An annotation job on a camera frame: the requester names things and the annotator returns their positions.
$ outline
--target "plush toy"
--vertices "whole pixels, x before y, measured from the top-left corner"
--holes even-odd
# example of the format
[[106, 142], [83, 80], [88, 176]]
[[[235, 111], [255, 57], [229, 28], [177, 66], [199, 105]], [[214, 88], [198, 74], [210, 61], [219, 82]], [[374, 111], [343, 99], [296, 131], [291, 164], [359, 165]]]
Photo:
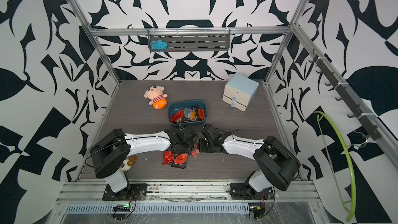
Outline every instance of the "plush toy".
[[136, 160], [137, 160], [137, 156], [130, 156], [130, 157], [127, 157], [127, 158], [123, 161], [122, 165], [120, 166], [120, 167], [122, 168], [122, 171], [126, 172], [126, 171], [128, 171], [129, 169], [131, 169], [132, 165], [134, 164], [134, 162], [135, 162]]
[[167, 97], [167, 94], [163, 94], [163, 90], [164, 87], [152, 86], [148, 88], [144, 94], [145, 98], [149, 98], [151, 100], [149, 104], [153, 104], [153, 108], [155, 109], [162, 109], [167, 104], [167, 100], [165, 99]]

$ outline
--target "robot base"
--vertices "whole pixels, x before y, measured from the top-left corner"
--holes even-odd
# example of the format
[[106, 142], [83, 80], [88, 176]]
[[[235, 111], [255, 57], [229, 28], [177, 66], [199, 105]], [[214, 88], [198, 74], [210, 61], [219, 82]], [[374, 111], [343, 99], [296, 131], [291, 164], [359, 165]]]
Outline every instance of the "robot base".
[[271, 191], [272, 188], [266, 188], [260, 192], [257, 192], [246, 183], [231, 183], [231, 191], [229, 193], [233, 200], [261, 200], [262, 195], [264, 195], [266, 200], [268, 200], [268, 195]]
[[134, 196], [132, 197], [133, 200], [138, 200], [140, 196], [146, 196], [147, 195], [147, 187], [148, 185], [146, 183], [130, 183], [130, 189], [129, 190], [121, 190], [117, 193], [114, 193], [109, 186], [109, 184], [106, 185], [105, 191], [102, 196], [103, 201], [128, 201], [130, 200], [130, 197], [134, 193]]

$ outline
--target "green hose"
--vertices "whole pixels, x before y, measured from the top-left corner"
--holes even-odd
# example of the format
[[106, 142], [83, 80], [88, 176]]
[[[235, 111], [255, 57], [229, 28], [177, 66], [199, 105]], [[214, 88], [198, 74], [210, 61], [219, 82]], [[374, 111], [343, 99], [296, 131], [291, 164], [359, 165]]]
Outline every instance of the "green hose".
[[[341, 136], [341, 133], [340, 133], [339, 129], [336, 127], [336, 125], [333, 123], [333, 121], [331, 121], [330, 117], [327, 116], [325, 113], [320, 112], [320, 111], [316, 111], [315, 113], [319, 113], [319, 114], [322, 115], [321, 117], [319, 117], [319, 115], [317, 115], [316, 116], [316, 121], [318, 122], [319, 130], [321, 131], [321, 136], [322, 136], [323, 142], [325, 144], [326, 153], [328, 155], [328, 160], [329, 160], [329, 163], [330, 163], [330, 167], [331, 167], [331, 171], [333, 173], [334, 180], [336, 182], [337, 190], [339, 191], [341, 203], [342, 203], [344, 209], [349, 213], [347, 218], [346, 218], [346, 221], [350, 221], [352, 219], [352, 217], [354, 217], [354, 215], [355, 215], [355, 208], [356, 208], [356, 205], [357, 205], [357, 191], [356, 191], [356, 185], [355, 185], [354, 167], [352, 166], [351, 156], [350, 156], [350, 154], [348, 152], [348, 148], [346, 146], [346, 142], [344, 142], [344, 139]], [[331, 159], [330, 159], [330, 156], [329, 156], [328, 148], [326, 146], [325, 138], [324, 138], [323, 133], [322, 133], [321, 125], [319, 124], [319, 121], [321, 121], [321, 119], [323, 117], [325, 117], [327, 119], [327, 121], [329, 121], [331, 127], [333, 127], [334, 131], [337, 134], [337, 137], [339, 137], [340, 143], [341, 143], [341, 145], [342, 145], [342, 147], [344, 149], [344, 153], [346, 154], [346, 159], [347, 159], [349, 172], [350, 172], [350, 177], [351, 177], [351, 200], [350, 201], [344, 202], [343, 201], [343, 197], [341, 196], [340, 188], [339, 188], [339, 185], [337, 183], [336, 176], [334, 174], [334, 170], [333, 170], [333, 167], [332, 167], [332, 164], [331, 164]], [[346, 204], [349, 203], [349, 202], [351, 202], [351, 209], [346, 207]]]

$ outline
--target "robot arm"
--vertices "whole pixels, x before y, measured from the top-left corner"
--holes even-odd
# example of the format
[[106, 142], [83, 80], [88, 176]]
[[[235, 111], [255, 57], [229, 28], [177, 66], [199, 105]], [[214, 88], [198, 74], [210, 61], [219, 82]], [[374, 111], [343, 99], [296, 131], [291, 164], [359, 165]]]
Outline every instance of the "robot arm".
[[205, 152], [237, 154], [257, 162], [261, 171], [254, 173], [248, 180], [249, 185], [257, 192], [271, 186], [286, 191], [299, 172], [300, 162], [275, 137], [253, 140], [237, 137], [228, 132], [221, 135], [210, 124], [206, 124], [201, 132], [206, 138], [206, 146], [204, 144], [199, 146], [204, 148]]
[[165, 151], [170, 141], [166, 132], [124, 134], [122, 129], [115, 129], [90, 149], [96, 177], [104, 178], [115, 193], [128, 188], [127, 178], [120, 168], [123, 160], [137, 153]]
[[[300, 162], [275, 137], [252, 140], [231, 133], [220, 134], [212, 125], [202, 129], [206, 141], [199, 142], [201, 152], [224, 152], [253, 159], [261, 171], [255, 172], [248, 184], [255, 191], [275, 186], [286, 191], [298, 172]], [[192, 128], [166, 130], [153, 134], [125, 134], [115, 129], [90, 149], [97, 178], [104, 178], [113, 192], [130, 190], [130, 184], [120, 165], [126, 157], [149, 152], [165, 151], [170, 145], [183, 150], [184, 144], [193, 143], [197, 134]]]

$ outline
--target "light blue box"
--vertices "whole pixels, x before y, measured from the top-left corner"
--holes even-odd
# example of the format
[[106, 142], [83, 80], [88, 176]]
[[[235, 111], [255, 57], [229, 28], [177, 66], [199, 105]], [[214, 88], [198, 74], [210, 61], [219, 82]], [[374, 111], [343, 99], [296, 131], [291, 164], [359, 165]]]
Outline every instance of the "light blue box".
[[253, 100], [258, 85], [258, 82], [236, 73], [226, 83], [222, 100], [245, 111]]

